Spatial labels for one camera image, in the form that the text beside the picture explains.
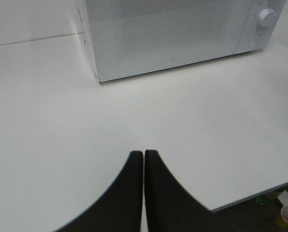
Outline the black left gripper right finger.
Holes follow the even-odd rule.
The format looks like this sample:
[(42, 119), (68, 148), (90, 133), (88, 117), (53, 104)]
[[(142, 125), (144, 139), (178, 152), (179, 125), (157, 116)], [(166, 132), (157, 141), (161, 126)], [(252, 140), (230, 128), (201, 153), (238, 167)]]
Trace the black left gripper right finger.
[(156, 150), (145, 152), (145, 208), (150, 232), (238, 232), (194, 199)]

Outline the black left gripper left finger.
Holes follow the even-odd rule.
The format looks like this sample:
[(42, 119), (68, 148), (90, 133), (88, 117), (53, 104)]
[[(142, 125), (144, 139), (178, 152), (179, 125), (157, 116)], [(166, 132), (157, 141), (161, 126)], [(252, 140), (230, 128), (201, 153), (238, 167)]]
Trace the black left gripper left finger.
[(132, 151), (122, 170), (87, 210), (59, 232), (139, 232), (143, 206), (143, 153)]

